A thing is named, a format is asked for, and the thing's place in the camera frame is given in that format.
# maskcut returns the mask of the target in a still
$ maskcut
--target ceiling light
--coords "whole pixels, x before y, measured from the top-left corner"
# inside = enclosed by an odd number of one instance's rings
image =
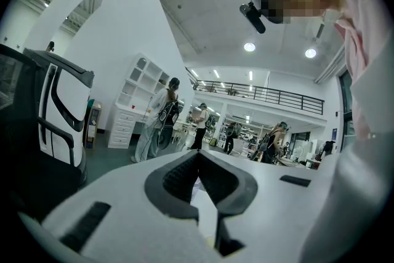
[[[309,59],[312,59],[313,57],[316,56],[316,51],[314,49],[308,49],[305,52],[305,56],[308,57]]]
[[[256,45],[254,45],[253,43],[246,43],[244,45],[244,48],[247,52],[253,52],[256,49]]]

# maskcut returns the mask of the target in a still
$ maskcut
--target floor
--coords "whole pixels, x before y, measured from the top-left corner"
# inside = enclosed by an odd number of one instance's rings
[[[194,136],[188,136],[183,149],[187,148],[194,142]],[[105,134],[97,134],[94,149],[86,149],[87,178],[84,186],[89,185],[107,172],[132,164],[130,157],[134,154],[138,139],[131,138],[129,148],[113,149],[107,148]],[[182,148],[177,144],[169,144],[164,150],[159,150],[158,157],[168,155],[169,153],[179,152]],[[203,142],[203,149],[215,150],[221,152],[219,147],[212,147],[206,141]]]

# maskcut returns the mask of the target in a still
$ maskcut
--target fluorescent light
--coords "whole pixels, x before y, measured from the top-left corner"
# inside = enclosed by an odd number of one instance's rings
[[[314,49],[308,49],[305,52],[305,56],[308,57],[309,59],[312,59],[313,57],[316,56],[316,51]]]
[[[256,45],[254,45],[253,43],[246,43],[246,44],[244,45],[244,49],[245,49],[247,52],[253,52],[253,51],[256,49]]]

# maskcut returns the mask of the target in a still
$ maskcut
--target chair armrest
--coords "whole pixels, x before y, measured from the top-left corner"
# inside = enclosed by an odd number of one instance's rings
[[[67,133],[63,130],[61,130],[60,128],[56,127],[55,125],[53,125],[52,123],[44,120],[43,118],[38,118],[38,124],[42,125],[43,127],[45,127],[46,129],[48,129],[49,131],[53,132],[54,134],[60,136],[62,139],[64,139],[70,149],[70,164],[72,166],[74,165],[74,138],[70,133]]]

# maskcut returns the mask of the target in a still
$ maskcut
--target light blue pants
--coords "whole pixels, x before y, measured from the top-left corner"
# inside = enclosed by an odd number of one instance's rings
[[[135,160],[136,162],[142,162],[150,158],[156,158],[158,154],[158,137],[160,128],[154,128],[144,125],[141,136],[139,138],[137,148],[135,149]]]

